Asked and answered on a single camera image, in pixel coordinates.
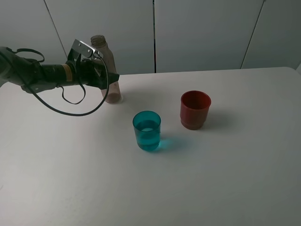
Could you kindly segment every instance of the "white table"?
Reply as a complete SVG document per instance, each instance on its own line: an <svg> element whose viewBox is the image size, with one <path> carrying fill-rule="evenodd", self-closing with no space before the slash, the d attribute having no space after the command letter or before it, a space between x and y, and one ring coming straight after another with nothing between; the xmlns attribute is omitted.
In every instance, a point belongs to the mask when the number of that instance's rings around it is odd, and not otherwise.
<svg viewBox="0 0 301 226"><path fill-rule="evenodd" d="M124 101L59 115L18 86L0 88L1 226L301 225L301 76L290 68L124 75ZM212 99L202 130L180 123L180 97ZM70 112L83 104L40 95ZM71 100L80 87L66 89ZM162 119L161 152L136 144L132 119Z"/></svg>

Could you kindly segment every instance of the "red cup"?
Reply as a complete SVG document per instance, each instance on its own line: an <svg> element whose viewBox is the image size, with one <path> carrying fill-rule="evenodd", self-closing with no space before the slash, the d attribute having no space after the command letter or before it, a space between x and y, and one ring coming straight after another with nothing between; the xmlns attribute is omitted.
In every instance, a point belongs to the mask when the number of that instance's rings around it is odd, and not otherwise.
<svg viewBox="0 0 301 226"><path fill-rule="evenodd" d="M201 91L188 91L181 97L181 123L184 127L191 130L199 129L206 121L210 97Z"/></svg>

